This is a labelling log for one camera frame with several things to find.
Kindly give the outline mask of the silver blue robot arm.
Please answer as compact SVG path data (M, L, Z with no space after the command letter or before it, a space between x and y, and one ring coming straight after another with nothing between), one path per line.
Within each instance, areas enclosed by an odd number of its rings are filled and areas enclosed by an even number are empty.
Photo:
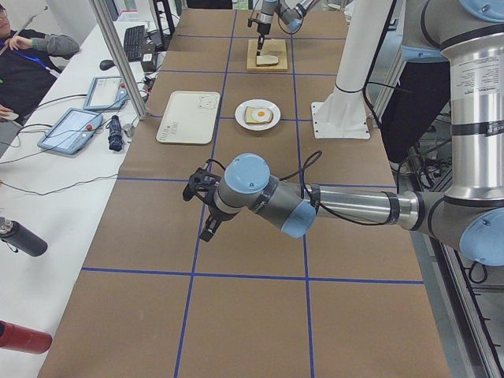
M281 21L287 27L287 32L294 34L302 26L306 14L318 3L317 0L305 0L298 2L294 7L290 7L285 1L263 1L260 11L252 13L247 21L249 28L253 24L257 25L258 44L256 56L261 55L266 37L270 34L274 16L277 16L278 21Z
M443 193L380 191L383 154L365 145L366 72L388 23L391 1L357 2L333 92L312 105L318 139L337 138L328 178L298 183L277 178L256 154L235 157L222 176L205 168L183 196L209 208L201 238L249 209L291 237L317 217L363 226L397 224L438 239L484 265L503 263L503 4L500 1L408 1L403 55L450 63L452 184Z

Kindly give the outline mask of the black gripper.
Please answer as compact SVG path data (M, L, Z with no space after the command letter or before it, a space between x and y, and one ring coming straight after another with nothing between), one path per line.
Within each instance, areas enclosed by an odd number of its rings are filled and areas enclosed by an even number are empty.
M217 233L217 229L221 223L231 220L239 212L239 209L228 206L221 199L217 186L211 187L204 199L209 210L209 216L206 219L199 238L205 242L209 242Z
M259 57L261 56L263 48L263 38L269 34L269 23L258 21L257 32L259 36L257 42L256 56Z

